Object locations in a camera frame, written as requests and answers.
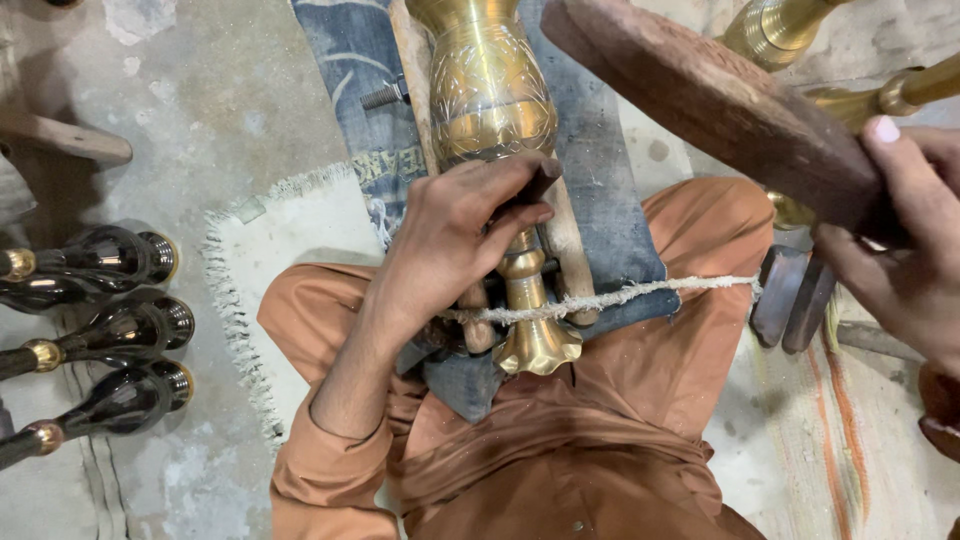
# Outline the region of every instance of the fingernail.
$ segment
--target fingernail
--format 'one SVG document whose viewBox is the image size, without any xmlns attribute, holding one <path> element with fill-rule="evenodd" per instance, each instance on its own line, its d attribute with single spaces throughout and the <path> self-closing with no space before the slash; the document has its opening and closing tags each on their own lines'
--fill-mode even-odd
<svg viewBox="0 0 960 540">
<path fill-rule="evenodd" d="M 880 116 L 874 126 L 874 135 L 883 142 L 893 142 L 900 138 L 900 130 L 890 116 Z"/>
</svg>

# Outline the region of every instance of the rope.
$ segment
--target rope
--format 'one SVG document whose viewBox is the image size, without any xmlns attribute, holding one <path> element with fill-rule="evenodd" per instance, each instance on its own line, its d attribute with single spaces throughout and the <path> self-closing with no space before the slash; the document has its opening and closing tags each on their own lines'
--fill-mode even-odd
<svg viewBox="0 0 960 540">
<path fill-rule="evenodd" d="M 622 306 L 641 294 L 647 294 L 661 289 L 688 289 L 688 288 L 718 288 L 730 287 L 737 284 L 748 284 L 754 290 L 754 297 L 758 297 L 763 288 L 760 286 L 759 276 L 740 278 L 737 276 L 721 276 L 719 278 L 678 278 L 663 282 L 636 283 L 624 285 L 616 292 L 570 298 L 564 296 L 562 302 L 545 304 L 534 309 L 510 310 L 505 307 L 496 309 L 445 309 L 440 312 L 444 319 L 454 319 L 460 324 L 470 321 L 493 321 L 508 325 L 516 321 L 532 321 L 538 319 L 560 319 L 574 311 L 596 309 L 602 311 L 610 306 Z"/>
</svg>

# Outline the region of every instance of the person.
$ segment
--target person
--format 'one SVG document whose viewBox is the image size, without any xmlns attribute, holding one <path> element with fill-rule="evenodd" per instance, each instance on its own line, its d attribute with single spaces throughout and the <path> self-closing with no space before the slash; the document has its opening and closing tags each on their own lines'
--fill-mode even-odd
<svg viewBox="0 0 960 540">
<path fill-rule="evenodd" d="M 960 459 L 960 133 L 901 134 L 877 117 L 863 141 L 915 243 L 875 251 L 826 224 L 816 242 L 883 328 L 928 358 L 922 428 Z M 722 504 L 701 439 L 749 285 L 682 290 L 670 320 L 601 335 L 550 376 L 509 379 L 476 425 L 396 375 L 401 346 L 553 215 L 540 202 L 491 221 L 542 159 L 417 180 L 380 268 L 300 264 L 270 286 L 258 321 L 311 384 L 276 459 L 275 538 L 397 538 L 374 504 L 388 474 L 416 539 L 762 538 Z M 642 205 L 671 277 L 750 277 L 772 242 L 773 208 L 746 179 L 689 180 Z"/>
</svg>

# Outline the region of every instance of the orange kurta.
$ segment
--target orange kurta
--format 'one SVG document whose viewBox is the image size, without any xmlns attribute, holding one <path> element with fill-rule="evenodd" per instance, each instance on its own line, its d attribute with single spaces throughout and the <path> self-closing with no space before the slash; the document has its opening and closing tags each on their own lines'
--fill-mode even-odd
<svg viewBox="0 0 960 540">
<path fill-rule="evenodd" d="M 671 278 L 756 273 L 774 211 L 743 179 L 695 179 L 643 202 Z M 394 377 L 366 440 L 313 424 L 307 405 L 375 268 L 301 264 L 257 320 L 312 390 L 277 456 L 275 538 L 395 538 L 373 494 L 389 473 L 412 538 L 762 538 L 721 503 L 700 440 L 751 302 L 749 285 L 685 290 L 670 318 L 589 341 L 549 377 L 506 382 L 472 426 Z"/>
</svg>

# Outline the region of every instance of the orange stripe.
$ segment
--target orange stripe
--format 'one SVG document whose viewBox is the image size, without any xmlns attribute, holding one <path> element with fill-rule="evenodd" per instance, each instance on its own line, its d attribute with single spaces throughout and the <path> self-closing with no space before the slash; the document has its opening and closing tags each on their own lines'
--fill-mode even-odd
<svg viewBox="0 0 960 540">
<path fill-rule="evenodd" d="M 867 479 L 867 466 L 863 458 L 863 446 L 860 443 L 860 433 L 857 430 L 856 415 L 853 412 L 853 405 L 850 396 L 847 394 L 847 388 L 843 382 L 843 368 L 836 357 L 836 354 L 830 350 L 827 343 L 827 335 L 824 333 L 824 327 L 821 327 L 820 339 L 824 345 L 824 353 L 827 354 L 827 364 L 830 366 L 830 379 L 833 382 L 833 394 L 837 399 L 837 406 L 840 407 L 840 418 L 843 420 L 843 434 L 847 439 L 847 447 L 853 458 L 853 469 L 856 471 L 857 481 L 860 483 L 860 492 L 863 494 L 863 520 L 866 521 L 870 515 L 870 482 Z"/>
<path fill-rule="evenodd" d="M 820 368 L 817 367 L 817 358 L 813 355 L 812 346 L 806 348 L 806 357 L 810 360 L 810 369 L 813 370 L 813 378 L 817 381 L 817 408 L 820 411 L 820 419 L 824 422 L 824 462 L 827 464 L 827 483 L 830 487 L 830 497 L 833 498 L 833 509 L 837 515 L 837 526 L 840 527 L 840 536 L 843 540 L 852 540 L 850 518 L 847 516 L 843 490 L 837 480 L 837 464 L 833 458 L 833 445 L 830 443 L 827 404 L 824 403 L 824 383 L 820 379 Z"/>
</svg>

